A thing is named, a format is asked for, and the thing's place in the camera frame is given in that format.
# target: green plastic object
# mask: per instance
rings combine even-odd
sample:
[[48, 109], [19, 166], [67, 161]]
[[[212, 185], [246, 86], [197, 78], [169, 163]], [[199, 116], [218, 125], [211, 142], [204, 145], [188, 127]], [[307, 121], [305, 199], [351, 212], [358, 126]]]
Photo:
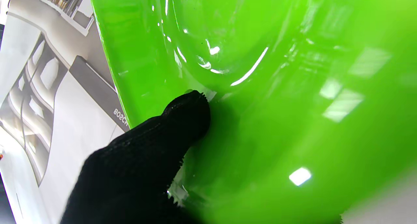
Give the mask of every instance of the green plastic object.
[[415, 0], [92, 2], [131, 127], [210, 99], [180, 181], [208, 223], [329, 223], [416, 162]]

